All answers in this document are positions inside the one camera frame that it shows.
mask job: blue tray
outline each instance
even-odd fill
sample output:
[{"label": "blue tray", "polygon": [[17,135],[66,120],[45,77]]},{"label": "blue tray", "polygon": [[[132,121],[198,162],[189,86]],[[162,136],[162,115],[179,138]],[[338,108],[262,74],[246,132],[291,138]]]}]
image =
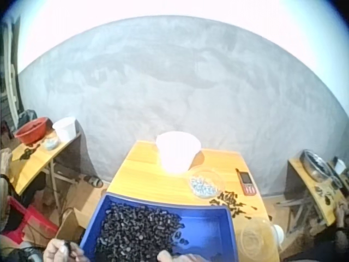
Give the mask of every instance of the blue tray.
[{"label": "blue tray", "polygon": [[237,262],[237,247],[231,220],[230,211],[226,206],[184,206],[149,202],[125,196],[106,193],[99,201],[92,219],[81,241],[81,247],[85,255],[94,259],[96,240],[101,232],[105,211],[111,203],[128,204],[130,206],[146,205],[150,208],[168,210],[181,216],[181,223],[185,228],[181,229],[182,238],[187,239],[187,246],[179,244],[173,248],[174,253],[198,254],[207,260],[220,254],[218,261]]}]

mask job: wooden table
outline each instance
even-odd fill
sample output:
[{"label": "wooden table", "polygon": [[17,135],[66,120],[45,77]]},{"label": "wooden table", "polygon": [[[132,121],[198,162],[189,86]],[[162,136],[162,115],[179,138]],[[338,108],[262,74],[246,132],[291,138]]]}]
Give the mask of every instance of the wooden table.
[{"label": "wooden table", "polygon": [[[117,171],[109,185],[108,192],[160,203],[210,205],[209,200],[194,196],[189,187],[191,171],[200,168],[210,168],[218,173],[225,182],[225,190],[236,192],[238,200],[246,203],[243,210],[247,214],[233,219],[237,243],[239,234],[248,221],[245,216],[269,219],[258,189],[254,196],[243,194],[236,168],[240,172],[249,172],[249,169],[242,156],[237,152],[202,149],[195,157],[188,172],[182,175],[171,175],[162,169],[155,144],[138,141]],[[249,261],[240,253],[239,259],[240,261]],[[268,261],[279,261],[276,246],[273,257]]]},{"label": "wooden table", "polygon": [[55,195],[56,205],[58,208],[58,211],[61,211],[61,206],[58,201],[58,194],[57,194],[57,187],[56,187],[56,180],[55,178],[65,180],[70,183],[75,183],[75,181],[70,180],[64,176],[61,176],[59,174],[56,174],[53,170],[54,163],[53,159],[60,153],[62,150],[64,150],[74,139],[72,139],[69,142],[61,142],[55,149],[53,150],[47,150],[43,142],[46,138],[52,138],[56,136],[56,132],[52,131],[49,132],[42,140],[40,140],[38,143],[41,145],[37,148],[37,150],[30,156],[28,160],[20,160],[21,155],[24,153],[27,147],[24,144],[18,145],[17,148],[15,148],[12,151],[12,162],[10,165],[10,182],[14,186],[17,194],[22,194],[23,191],[29,186],[29,184],[36,178],[36,176],[41,172],[45,172],[47,174],[50,174],[52,177],[52,186],[53,186],[53,193]]},{"label": "wooden table", "polygon": [[[322,183],[318,183],[313,180],[305,171],[301,161],[298,158],[290,159],[289,163],[292,165],[296,173],[304,182],[306,191],[303,195],[303,198],[301,199],[293,199],[279,203],[280,206],[299,206],[294,226],[288,233],[292,233],[301,228],[305,224],[309,213],[313,208],[315,208],[319,216],[319,225],[332,225],[335,222],[334,209],[336,203],[340,200],[345,200],[342,192],[339,189],[333,189],[331,185],[331,179],[327,179]],[[322,195],[320,195],[319,192],[316,191],[316,187],[322,190]],[[326,194],[328,194],[328,197],[330,199],[329,205],[327,205],[325,201]],[[302,212],[305,212],[305,215],[303,215],[302,221],[299,221]]]}]

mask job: gray wall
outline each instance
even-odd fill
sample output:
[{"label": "gray wall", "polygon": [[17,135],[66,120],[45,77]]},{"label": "gray wall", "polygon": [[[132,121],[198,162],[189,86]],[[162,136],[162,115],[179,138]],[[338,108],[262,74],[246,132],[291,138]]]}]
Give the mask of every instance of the gray wall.
[{"label": "gray wall", "polygon": [[86,145],[68,149],[81,154],[71,164],[105,180],[136,140],[168,130],[239,151],[263,194],[285,189],[287,159],[304,148],[349,160],[349,119],[319,78],[277,45],[215,21],[106,24],[45,53],[19,80],[25,109],[78,119]]}]

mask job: white cup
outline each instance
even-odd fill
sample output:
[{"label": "white cup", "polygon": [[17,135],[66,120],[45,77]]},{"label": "white cup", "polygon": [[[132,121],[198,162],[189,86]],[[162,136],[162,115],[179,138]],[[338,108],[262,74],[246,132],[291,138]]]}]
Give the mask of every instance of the white cup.
[{"label": "white cup", "polygon": [[195,136],[177,131],[159,135],[156,144],[161,165],[167,172],[175,174],[188,171],[201,149],[201,143]]},{"label": "white cup", "polygon": [[337,160],[337,163],[336,163],[336,166],[334,167],[334,171],[336,171],[336,173],[338,175],[342,174],[343,171],[346,169],[346,165],[345,163],[341,160],[341,159],[338,159]]}]

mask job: person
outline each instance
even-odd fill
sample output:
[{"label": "person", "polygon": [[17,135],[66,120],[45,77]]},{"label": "person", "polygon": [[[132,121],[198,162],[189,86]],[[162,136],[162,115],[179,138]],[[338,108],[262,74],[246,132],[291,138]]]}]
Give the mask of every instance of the person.
[{"label": "person", "polygon": [[313,248],[284,260],[294,261],[349,261],[349,207],[348,203],[338,202],[335,208],[336,225],[334,239],[316,244]]},{"label": "person", "polygon": [[11,161],[11,150],[9,148],[1,149],[0,233],[15,230],[23,220],[23,214],[19,213],[19,211],[15,209],[12,209],[8,205],[8,196],[12,196],[22,206],[27,208],[32,203],[35,195],[42,195],[43,190],[46,187],[46,174],[41,172],[19,196],[9,178]]},{"label": "person", "polygon": [[208,262],[206,259],[199,255],[187,254],[180,255],[178,257],[172,257],[168,251],[163,250],[157,257],[159,262]]},{"label": "person", "polygon": [[83,250],[74,242],[70,242],[71,254],[63,240],[52,239],[44,251],[44,262],[89,262]]}]

